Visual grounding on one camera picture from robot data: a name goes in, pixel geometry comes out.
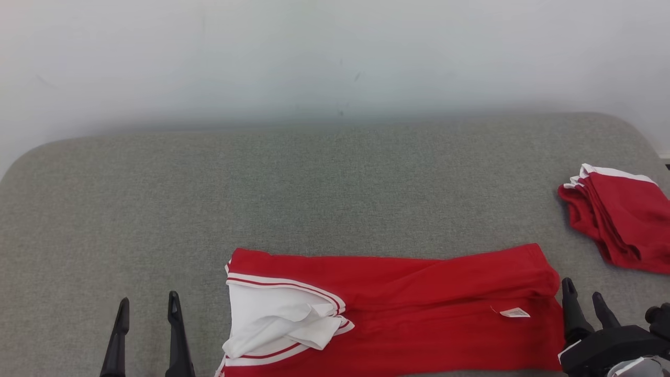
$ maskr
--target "clothing tag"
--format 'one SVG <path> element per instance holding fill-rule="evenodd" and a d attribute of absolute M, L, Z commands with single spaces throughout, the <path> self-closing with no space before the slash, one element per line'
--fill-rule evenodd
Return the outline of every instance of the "clothing tag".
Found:
<path fill-rule="evenodd" d="M 500 313 L 502 315 L 504 315 L 505 317 L 510 317 L 510 318 L 521 318 L 521 317 L 530 318 L 531 317 L 530 314 L 524 312 L 523 310 L 521 310 L 521 308 L 509 309 L 509 310 L 506 310 L 506 311 L 501 311 Z"/>

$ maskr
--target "red garment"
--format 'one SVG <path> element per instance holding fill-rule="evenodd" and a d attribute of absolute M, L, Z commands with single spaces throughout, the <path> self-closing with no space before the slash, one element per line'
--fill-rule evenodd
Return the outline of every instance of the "red garment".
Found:
<path fill-rule="evenodd" d="M 559 276 L 537 244 L 451 260 L 273 256 L 237 249 L 227 267 L 231 288 L 317 287 L 314 292 L 336 308 L 333 315 L 346 317 L 339 331 L 349 331 L 336 332 L 322 351 L 307 347 L 295 353 L 303 347 L 295 343 L 265 355 L 225 358 L 218 376 L 561 370 L 556 355 L 563 346 L 563 319 L 554 298 Z M 500 314 L 514 308 L 530 317 Z"/>
<path fill-rule="evenodd" d="M 583 164 L 558 194 L 605 261 L 670 274 L 670 203 L 649 177 Z"/>

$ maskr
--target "white wall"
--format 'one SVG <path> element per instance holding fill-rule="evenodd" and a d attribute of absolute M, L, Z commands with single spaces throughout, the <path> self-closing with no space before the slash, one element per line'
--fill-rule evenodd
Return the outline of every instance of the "white wall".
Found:
<path fill-rule="evenodd" d="M 670 153 L 669 19 L 667 0 L 3 0 L 0 174 L 177 115 L 603 111 Z"/>

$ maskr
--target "gray cushioned table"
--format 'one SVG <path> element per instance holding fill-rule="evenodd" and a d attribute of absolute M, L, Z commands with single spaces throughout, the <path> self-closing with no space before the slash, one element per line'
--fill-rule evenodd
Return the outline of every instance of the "gray cushioned table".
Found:
<path fill-rule="evenodd" d="M 128 376 L 162 376 L 174 289 L 196 373 L 212 376 L 230 327 L 224 265 L 236 247 L 453 258 L 537 242 L 583 292 L 592 323 L 590 293 L 599 290 L 622 323 L 645 325 L 648 307 L 670 301 L 670 276 L 606 265 L 570 229 L 556 189 L 582 162 L 670 189 L 670 174 L 641 135 L 598 114 L 41 146 L 0 182 L 2 375 L 97 376 L 128 296 Z"/>

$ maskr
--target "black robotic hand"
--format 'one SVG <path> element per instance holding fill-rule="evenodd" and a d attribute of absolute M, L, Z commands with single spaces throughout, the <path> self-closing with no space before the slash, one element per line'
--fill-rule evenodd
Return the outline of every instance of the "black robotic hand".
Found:
<path fill-rule="evenodd" d="M 172 326 L 172 334 L 170 336 L 170 367 L 165 372 L 165 377 L 196 377 L 186 342 L 182 306 L 179 302 L 179 295 L 175 291 L 170 292 L 167 315 L 167 321 Z M 119 304 L 119 312 L 109 338 L 100 377 L 125 377 L 125 335 L 129 328 L 130 302 L 128 298 L 125 298 Z"/>
<path fill-rule="evenodd" d="M 565 347 L 559 360 L 568 376 L 605 377 L 614 374 L 613 368 L 621 368 L 626 362 L 632 365 L 641 358 L 670 360 L 670 303 L 647 310 L 645 319 L 650 325 L 646 331 L 636 325 L 620 325 L 602 295 L 595 292 L 593 306 L 602 330 L 594 331 L 584 318 L 570 278 L 563 279 L 562 289 Z"/>

